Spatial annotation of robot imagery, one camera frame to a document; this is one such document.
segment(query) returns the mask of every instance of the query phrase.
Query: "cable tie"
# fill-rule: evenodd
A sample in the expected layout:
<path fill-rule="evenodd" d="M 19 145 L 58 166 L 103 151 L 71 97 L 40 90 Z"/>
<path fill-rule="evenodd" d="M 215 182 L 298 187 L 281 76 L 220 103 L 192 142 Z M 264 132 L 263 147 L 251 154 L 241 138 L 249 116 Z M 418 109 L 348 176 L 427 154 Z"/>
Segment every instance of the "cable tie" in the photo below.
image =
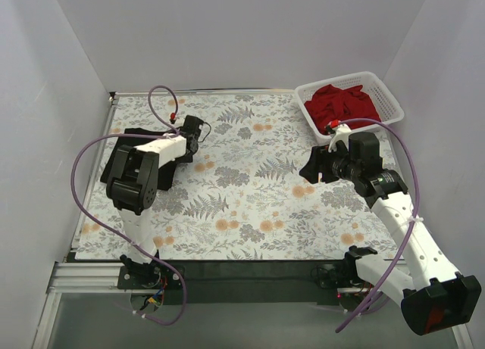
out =
<path fill-rule="evenodd" d="M 413 217 L 412 215 L 402 224 L 402 226 L 408 225 L 410 222 L 422 223 L 424 219 L 421 217 Z"/>

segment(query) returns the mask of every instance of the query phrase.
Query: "black base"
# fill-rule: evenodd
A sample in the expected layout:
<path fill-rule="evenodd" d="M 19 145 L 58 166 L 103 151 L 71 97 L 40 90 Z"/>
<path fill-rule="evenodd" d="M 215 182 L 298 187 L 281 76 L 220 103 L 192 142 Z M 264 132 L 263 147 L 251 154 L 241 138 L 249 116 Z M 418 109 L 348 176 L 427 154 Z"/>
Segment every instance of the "black base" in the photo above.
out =
<path fill-rule="evenodd" d="M 328 274 L 336 267 L 341 268 L 341 260 L 169 260 L 167 263 L 183 274 L 192 304 L 312 302 L 338 305 L 336 288 L 350 286 L 345 279 Z M 126 274 L 127 268 L 122 267 L 119 289 L 148 289 L 133 275 L 125 279 Z M 174 279 L 174 274 L 166 268 L 161 268 L 161 277 L 167 280 L 164 304 L 180 304 L 183 295 L 180 280 Z"/>

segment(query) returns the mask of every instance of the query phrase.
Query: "red cloth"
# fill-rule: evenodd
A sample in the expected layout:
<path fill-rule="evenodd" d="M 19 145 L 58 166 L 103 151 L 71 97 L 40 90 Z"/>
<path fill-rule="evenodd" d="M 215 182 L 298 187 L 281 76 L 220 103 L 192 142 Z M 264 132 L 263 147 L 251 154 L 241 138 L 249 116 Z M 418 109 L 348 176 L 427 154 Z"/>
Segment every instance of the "red cloth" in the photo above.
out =
<path fill-rule="evenodd" d="M 311 100 L 305 103 L 305 107 L 320 133 L 326 132 L 325 126 L 332 120 L 371 118 L 380 121 L 371 97 L 361 89 L 362 86 L 340 89 L 330 84 L 313 94 Z M 371 123 L 354 122 L 350 128 L 356 129 L 369 124 Z"/>

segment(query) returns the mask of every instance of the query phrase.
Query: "floral tablecloth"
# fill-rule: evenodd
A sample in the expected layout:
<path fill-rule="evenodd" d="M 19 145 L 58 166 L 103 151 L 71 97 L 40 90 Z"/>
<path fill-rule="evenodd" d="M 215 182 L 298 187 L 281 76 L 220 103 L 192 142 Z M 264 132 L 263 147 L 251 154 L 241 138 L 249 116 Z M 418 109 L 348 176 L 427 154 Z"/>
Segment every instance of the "floral tablecloth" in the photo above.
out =
<path fill-rule="evenodd" d="M 316 145 L 292 94 L 187 95 L 180 115 L 212 125 L 192 164 L 179 165 L 174 186 L 153 204 L 154 242 L 164 259 L 340 259 L 350 245 L 393 257 L 388 231 L 345 181 L 310 185 L 298 171 Z M 153 98 L 162 116 L 166 96 Z M 111 132 L 164 130 L 146 96 L 121 97 Z M 377 132 L 386 167 L 396 168 L 386 133 Z M 99 182 L 115 140 L 106 143 L 88 209 L 122 230 Z M 77 259 L 118 259 L 127 243 L 91 220 L 84 222 Z"/>

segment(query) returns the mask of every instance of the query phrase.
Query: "metal frame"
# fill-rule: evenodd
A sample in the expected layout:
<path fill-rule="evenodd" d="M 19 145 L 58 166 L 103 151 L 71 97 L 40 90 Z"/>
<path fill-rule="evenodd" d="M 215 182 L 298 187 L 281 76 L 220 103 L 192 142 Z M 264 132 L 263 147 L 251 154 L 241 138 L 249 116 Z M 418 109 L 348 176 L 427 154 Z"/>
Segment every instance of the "metal frame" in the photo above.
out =
<path fill-rule="evenodd" d="M 210 94 L 289 94 L 293 93 L 291 89 L 210 89 L 210 90 L 183 90 L 177 91 L 178 95 L 210 95 Z M 155 92 L 154 95 L 168 95 L 166 92 Z M 105 123 L 103 133 L 108 133 L 111 128 L 111 122 L 113 120 L 114 112 L 116 111 L 117 102 L 119 96 L 138 96 L 147 95 L 146 92 L 134 92 L 134 93 L 115 93 L 114 98 L 110 98 L 112 102 L 111 108 L 108 112 L 108 116 Z M 89 178 L 88 186 L 86 188 L 86 195 L 83 204 L 86 206 L 89 203 L 92 189 L 95 184 L 95 179 L 99 164 L 102 159 L 102 152 L 104 151 L 105 143 L 101 143 L 96 152 L 95 160 L 93 162 L 92 174 Z M 396 158 L 396 153 L 391 143 L 391 148 Z M 75 253 L 79 246 L 80 233 L 85 221 L 83 214 L 77 221 L 75 229 L 71 252 Z M 105 262 L 96 263 L 95 261 L 87 263 L 56 263 L 51 281 L 48 286 L 47 295 L 45 298 L 44 309 L 39 321 L 37 333 L 33 342 L 33 349 L 44 349 L 49 345 L 52 330 L 54 328 L 55 319 L 58 313 L 59 304 L 61 302 L 63 293 L 112 293 L 112 294 L 146 294 L 155 293 L 155 290 L 118 290 L 117 281 L 122 264 L 117 262 Z M 406 271 L 405 263 L 399 263 L 399 268 Z M 349 293 L 352 290 L 358 290 L 357 288 L 341 288 L 339 291 L 342 293 Z M 455 335 L 455 340 L 460 349 L 472 349 L 470 336 L 468 334 L 467 327 L 465 325 L 455 326 L 452 328 Z"/>

